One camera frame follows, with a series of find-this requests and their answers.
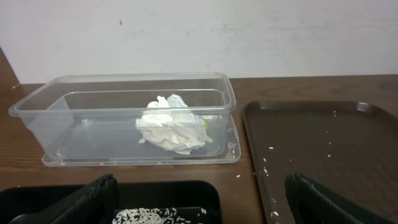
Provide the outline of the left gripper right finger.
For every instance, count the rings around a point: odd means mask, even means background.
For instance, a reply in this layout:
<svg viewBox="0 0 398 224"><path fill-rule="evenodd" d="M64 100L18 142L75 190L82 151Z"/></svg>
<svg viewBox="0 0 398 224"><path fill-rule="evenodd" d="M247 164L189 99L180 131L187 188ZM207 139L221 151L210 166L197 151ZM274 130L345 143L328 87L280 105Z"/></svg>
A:
<svg viewBox="0 0 398 224"><path fill-rule="evenodd" d="M390 223L389 220L366 210L301 173L287 175L284 187L296 223Z"/></svg>

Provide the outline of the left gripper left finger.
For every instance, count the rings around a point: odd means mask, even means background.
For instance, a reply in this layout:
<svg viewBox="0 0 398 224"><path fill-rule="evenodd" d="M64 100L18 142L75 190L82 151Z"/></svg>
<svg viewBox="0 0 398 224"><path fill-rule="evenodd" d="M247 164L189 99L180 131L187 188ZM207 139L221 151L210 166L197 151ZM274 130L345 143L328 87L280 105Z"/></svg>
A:
<svg viewBox="0 0 398 224"><path fill-rule="evenodd" d="M13 218L10 224L111 223L117 206L118 182L105 174L39 212Z"/></svg>

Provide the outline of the pile of white rice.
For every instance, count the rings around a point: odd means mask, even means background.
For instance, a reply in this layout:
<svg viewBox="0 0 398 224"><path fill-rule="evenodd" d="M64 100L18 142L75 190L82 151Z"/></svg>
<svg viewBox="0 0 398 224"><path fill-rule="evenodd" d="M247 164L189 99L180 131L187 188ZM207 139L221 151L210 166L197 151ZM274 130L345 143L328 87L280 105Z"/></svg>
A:
<svg viewBox="0 0 398 224"><path fill-rule="evenodd" d="M187 224L206 223L207 211L191 208L132 208L118 211L112 224Z"/></svg>

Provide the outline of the brown serving tray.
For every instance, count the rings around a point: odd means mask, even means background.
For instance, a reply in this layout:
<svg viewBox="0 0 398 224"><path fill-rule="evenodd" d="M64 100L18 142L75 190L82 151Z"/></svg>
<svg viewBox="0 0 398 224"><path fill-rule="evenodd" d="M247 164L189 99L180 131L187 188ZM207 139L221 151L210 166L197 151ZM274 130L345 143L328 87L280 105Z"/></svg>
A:
<svg viewBox="0 0 398 224"><path fill-rule="evenodd" d="M293 223L285 196L301 173L397 221L397 116L357 101L255 101L243 121L266 223Z"/></svg>

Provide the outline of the white paper napkin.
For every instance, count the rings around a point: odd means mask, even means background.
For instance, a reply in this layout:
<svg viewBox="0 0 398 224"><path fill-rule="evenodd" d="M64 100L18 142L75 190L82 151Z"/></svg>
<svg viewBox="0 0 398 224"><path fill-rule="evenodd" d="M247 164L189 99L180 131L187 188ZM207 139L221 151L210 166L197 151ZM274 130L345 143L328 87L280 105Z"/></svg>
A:
<svg viewBox="0 0 398 224"><path fill-rule="evenodd" d="M192 150L213 142L206 135L202 116L190 110L178 112L176 108L187 109L188 105L175 94L167 98L158 96L156 101L151 101L136 119L136 129L142 134L139 143L149 142L166 151L189 155Z"/></svg>

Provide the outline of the white green wrapper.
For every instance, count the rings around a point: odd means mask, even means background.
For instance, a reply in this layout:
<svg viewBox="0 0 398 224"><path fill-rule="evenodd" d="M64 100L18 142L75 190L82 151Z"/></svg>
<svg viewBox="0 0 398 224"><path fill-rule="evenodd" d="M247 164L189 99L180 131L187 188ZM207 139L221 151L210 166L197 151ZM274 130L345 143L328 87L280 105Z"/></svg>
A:
<svg viewBox="0 0 398 224"><path fill-rule="evenodd" d="M208 121L205 119L203 120L203 126L205 128L206 135L209 136L209 124L208 124Z"/></svg>

